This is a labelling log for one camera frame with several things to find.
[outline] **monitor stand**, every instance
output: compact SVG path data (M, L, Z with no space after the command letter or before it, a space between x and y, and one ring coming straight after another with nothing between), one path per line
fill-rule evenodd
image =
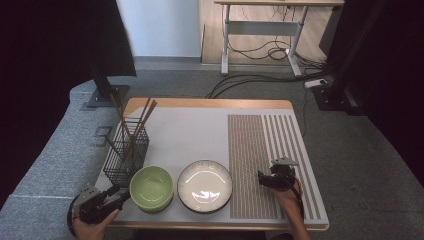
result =
M127 93L129 86L111 85L107 77L99 70L93 56L89 52L86 56L88 71L97 86L90 101L87 103L87 107L115 107L115 103L116 107L121 107L121 100ZM115 103L111 99L111 94L114 96Z
M120 99L121 96L125 96L127 94L129 86L128 85L111 85L112 91L114 92L115 100L118 101L118 107L121 106ZM100 94L99 88L96 88L93 95L91 95L90 101L87 103L87 107L89 108L97 108L97 107L115 107L110 96L104 96Z

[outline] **standing desk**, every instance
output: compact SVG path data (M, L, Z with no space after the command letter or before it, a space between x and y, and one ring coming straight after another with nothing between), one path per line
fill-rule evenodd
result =
M166 229L284 230L289 222L257 171L270 174L270 160L288 156L299 163L305 224L326 230L328 217L297 125L292 105L283 100L157 98L146 123L150 139L144 166L165 168L174 180L174 198L159 213L142 212L129 199L112 226ZM147 99L133 98L124 115L139 117ZM189 164L213 160L229 170L230 201L219 211L198 214L179 199L177 181ZM104 172L95 185L111 186Z
M300 76L297 58L294 55L302 33L306 14L310 6L334 7L343 6L343 0L214 0L216 4L226 6L224 49L222 51L221 74L228 74L228 35L271 35L271 36L293 36L290 49L286 50L287 58L295 76ZM299 22L259 22L259 21L231 21L231 5L264 5L264 6L302 6L302 16Z

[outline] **gray carpet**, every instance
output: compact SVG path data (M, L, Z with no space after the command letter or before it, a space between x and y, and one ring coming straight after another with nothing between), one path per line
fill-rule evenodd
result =
M137 79L110 78L112 83L131 86L126 100L203 98L223 78L217 70L142 70L137 74ZM107 153L96 131L118 123L113 109L84 107L94 89L89 81L71 91L66 115L0 212L2 238L73 239L65 222L68 204L87 182L95 182ZM320 111L311 91L306 93L305 98L302 82L249 83L220 98L293 103L330 220L330 229L313 232L314 239L422 239L424 189L395 149L367 117ZM270 238L278 233L266 234ZM130 239L132 234L131 229L110 228L107 239Z

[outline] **person's hand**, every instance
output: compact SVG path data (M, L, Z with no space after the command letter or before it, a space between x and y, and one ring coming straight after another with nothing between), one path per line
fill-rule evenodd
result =
M300 187L298 180L296 180L294 188L300 194L300 196L302 196L302 188ZM274 193L278 203L289 218L290 226L293 232L293 239L310 240L311 235L306 230L294 192L290 188L285 191L271 188L271 192Z
M302 189L300 187L299 181L295 181L294 188L299 192L300 196L302 196ZM277 198L278 203L281 208L286 212L292 212L294 210L299 210L298 201L294 192L288 188L284 191L279 189L271 188L271 192L274 193Z
M76 216L79 216L79 208L75 209ZM75 235L78 240L103 240L105 236L106 227L118 216L119 210L116 209L112 213L109 214L103 220L103 222L99 224L87 224L79 217L76 217L74 222L72 223L72 227L75 231Z

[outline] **white wall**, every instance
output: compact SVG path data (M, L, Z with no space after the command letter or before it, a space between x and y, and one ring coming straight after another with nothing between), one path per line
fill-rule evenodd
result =
M117 0L132 54L200 57L198 0Z

